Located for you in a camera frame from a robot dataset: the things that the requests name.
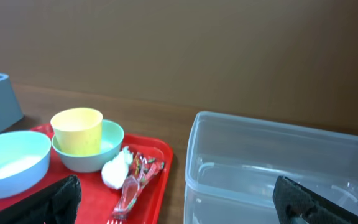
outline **black object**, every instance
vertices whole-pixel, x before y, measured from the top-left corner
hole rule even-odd
[[[280,224],[358,224],[358,216],[288,177],[277,178],[273,201]]]
[[[74,224],[80,201],[80,181],[70,175],[0,211],[0,224]]]

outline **red candy wrapper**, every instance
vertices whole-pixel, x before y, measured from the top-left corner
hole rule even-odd
[[[143,188],[164,168],[164,165],[164,161],[137,153],[129,167],[130,174],[122,186],[121,199],[114,208],[112,215],[125,217],[135,205]]]

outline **light green bowl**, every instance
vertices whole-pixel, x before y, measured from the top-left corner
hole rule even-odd
[[[121,149],[121,143],[124,140],[123,128],[109,120],[103,120],[102,123],[102,142],[99,154],[90,156],[77,156],[64,153],[60,150],[59,143],[54,136],[52,146],[59,154],[63,164],[75,172],[96,172],[102,169],[103,165],[115,158]]]

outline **yellow cup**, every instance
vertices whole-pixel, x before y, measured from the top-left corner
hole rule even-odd
[[[100,153],[103,115],[92,108],[73,108],[59,112],[50,120],[60,150],[89,156]]]

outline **bowl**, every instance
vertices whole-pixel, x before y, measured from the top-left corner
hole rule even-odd
[[[63,164],[75,172],[96,172],[102,169],[103,165],[114,159],[121,149],[121,143],[124,139],[124,130],[122,127],[109,120],[102,122],[102,140],[99,154],[90,156],[77,156],[67,154],[60,150],[57,138],[52,138],[52,147],[59,154]]]
[[[47,173],[50,139],[35,131],[0,134],[0,199],[19,194]]]

